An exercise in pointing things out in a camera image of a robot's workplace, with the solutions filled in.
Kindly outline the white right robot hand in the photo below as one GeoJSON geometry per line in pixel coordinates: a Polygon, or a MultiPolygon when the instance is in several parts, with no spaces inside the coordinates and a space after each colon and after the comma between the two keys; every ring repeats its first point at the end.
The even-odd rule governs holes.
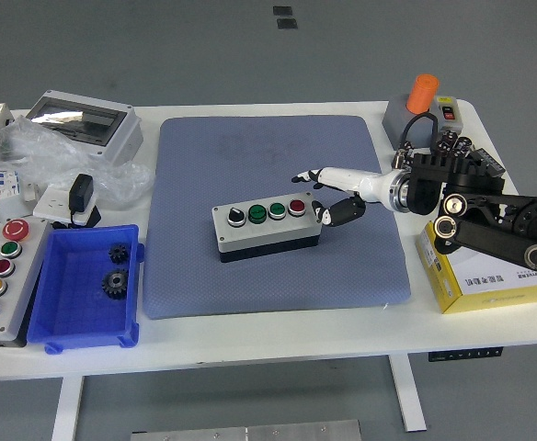
{"type": "Polygon", "coordinates": [[[319,201],[312,202],[316,218],[324,226],[340,226],[361,217],[366,205],[381,203],[390,211],[402,211],[399,201],[400,188],[408,179],[408,173],[393,170],[388,174],[377,174],[361,170],[324,167],[309,170],[294,176],[291,181],[314,182],[314,189],[333,188],[348,194],[329,208],[319,201]]]}

